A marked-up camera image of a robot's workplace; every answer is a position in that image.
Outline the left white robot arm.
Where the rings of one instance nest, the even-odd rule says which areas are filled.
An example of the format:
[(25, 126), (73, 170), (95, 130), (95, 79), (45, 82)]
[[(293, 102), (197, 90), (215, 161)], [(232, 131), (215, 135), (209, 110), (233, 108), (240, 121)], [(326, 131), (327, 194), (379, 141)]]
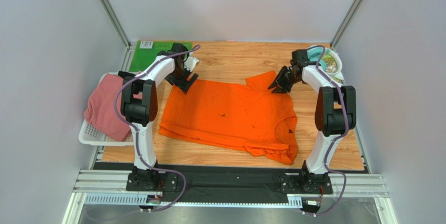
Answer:
[(199, 49), (188, 49), (179, 42), (169, 50), (160, 51), (153, 63), (139, 74), (120, 71), (122, 87), (115, 97), (114, 109), (118, 118), (128, 124), (135, 150), (133, 168), (128, 175), (126, 190), (155, 191), (163, 182), (153, 148), (153, 123), (157, 117), (159, 84), (166, 80), (186, 94), (198, 74), (193, 69), (199, 60), (192, 53)]

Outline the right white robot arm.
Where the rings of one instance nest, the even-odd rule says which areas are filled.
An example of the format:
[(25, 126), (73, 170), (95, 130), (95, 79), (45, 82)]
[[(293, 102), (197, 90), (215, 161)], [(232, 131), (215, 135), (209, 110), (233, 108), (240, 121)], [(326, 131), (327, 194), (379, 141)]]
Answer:
[(292, 52), (289, 66), (283, 66), (269, 86), (272, 93), (289, 93), (294, 84), (310, 85), (317, 93), (315, 125), (318, 130), (313, 150), (298, 176), (284, 182), (284, 192), (323, 193), (330, 191), (329, 164), (336, 147), (356, 126), (356, 90), (341, 84), (340, 57), (324, 46)]

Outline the orange t shirt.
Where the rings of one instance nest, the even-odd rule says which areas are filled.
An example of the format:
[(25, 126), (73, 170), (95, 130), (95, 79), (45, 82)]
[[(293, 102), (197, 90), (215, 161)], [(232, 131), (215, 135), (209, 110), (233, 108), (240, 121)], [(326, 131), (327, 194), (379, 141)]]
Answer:
[(159, 133), (291, 165), (298, 154), (297, 116), (288, 94), (269, 90), (275, 76), (269, 71), (243, 85), (197, 80), (187, 92), (174, 87)]

